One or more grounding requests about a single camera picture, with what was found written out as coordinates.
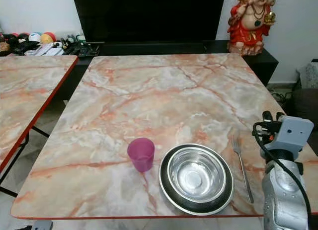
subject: fork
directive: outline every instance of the fork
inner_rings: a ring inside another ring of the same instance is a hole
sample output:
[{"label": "fork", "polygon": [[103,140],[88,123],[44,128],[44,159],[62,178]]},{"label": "fork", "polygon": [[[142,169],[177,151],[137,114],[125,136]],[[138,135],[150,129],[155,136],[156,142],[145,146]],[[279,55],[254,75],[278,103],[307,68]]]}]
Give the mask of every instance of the fork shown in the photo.
[{"label": "fork", "polygon": [[243,159],[240,156],[241,149],[240,149],[240,146],[239,146],[239,134],[238,133],[235,133],[233,135],[233,137],[232,137],[232,145],[233,145],[234,152],[236,154],[238,154],[240,165],[242,167],[242,172],[243,172],[245,187],[246,187],[246,190],[247,190],[247,195],[248,195],[250,203],[252,204],[252,203],[254,203],[254,199],[253,199],[252,192],[250,190],[250,186],[249,186],[249,182],[248,182],[248,179],[247,179],[247,175],[246,175],[246,170],[245,170],[245,166],[244,166],[244,163],[243,163]]}]

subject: red figurine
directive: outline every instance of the red figurine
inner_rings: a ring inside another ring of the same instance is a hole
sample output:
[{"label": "red figurine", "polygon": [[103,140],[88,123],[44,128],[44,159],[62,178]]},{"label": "red figurine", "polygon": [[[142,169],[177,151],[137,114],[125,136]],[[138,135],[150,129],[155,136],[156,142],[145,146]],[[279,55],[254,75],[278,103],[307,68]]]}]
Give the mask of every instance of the red figurine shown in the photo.
[{"label": "red figurine", "polygon": [[231,53],[257,55],[263,50],[263,35],[268,36],[271,25],[275,23],[275,13],[271,6],[275,0],[239,0],[231,10],[229,19]]}]

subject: black tv screen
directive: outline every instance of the black tv screen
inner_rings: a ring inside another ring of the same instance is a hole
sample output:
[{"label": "black tv screen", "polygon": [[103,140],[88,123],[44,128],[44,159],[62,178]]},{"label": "black tv screen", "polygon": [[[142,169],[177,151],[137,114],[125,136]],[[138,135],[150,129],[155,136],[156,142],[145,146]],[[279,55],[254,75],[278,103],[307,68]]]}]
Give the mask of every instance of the black tv screen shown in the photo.
[{"label": "black tv screen", "polygon": [[74,0],[86,41],[200,41],[216,37],[224,0]]}]

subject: stainless steel bowl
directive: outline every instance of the stainless steel bowl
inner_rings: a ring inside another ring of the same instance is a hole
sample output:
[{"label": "stainless steel bowl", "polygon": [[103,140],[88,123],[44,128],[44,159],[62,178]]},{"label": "stainless steel bowl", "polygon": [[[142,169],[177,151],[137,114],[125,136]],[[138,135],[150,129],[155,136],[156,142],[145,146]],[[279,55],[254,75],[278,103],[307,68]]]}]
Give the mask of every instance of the stainless steel bowl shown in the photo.
[{"label": "stainless steel bowl", "polygon": [[202,148],[179,149],[170,158],[167,171],[174,190],[192,202],[210,202],[225,188],[226,173],[221,162]]},{"label": "stainless steel bowl", "polygon": [[169,150],[160,165],[159,182],[173,205],[198,216],[221,211],[234,193],[229,166],[215,151],[198,144]]}]

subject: pink cup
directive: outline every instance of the pink cup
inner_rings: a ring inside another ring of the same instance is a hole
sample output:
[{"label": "pink cup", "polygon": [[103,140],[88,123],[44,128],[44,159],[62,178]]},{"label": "pink cup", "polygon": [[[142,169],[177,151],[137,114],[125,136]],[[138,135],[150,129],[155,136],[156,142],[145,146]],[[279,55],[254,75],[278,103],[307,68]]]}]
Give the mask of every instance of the pink cup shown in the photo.
[{"label": "pink cup", "polygon": [[155,145],[151,140],[147,138],[137,138],[130,142],[127,152],[139,172],[145,172],[151,169],[155,153]]}]

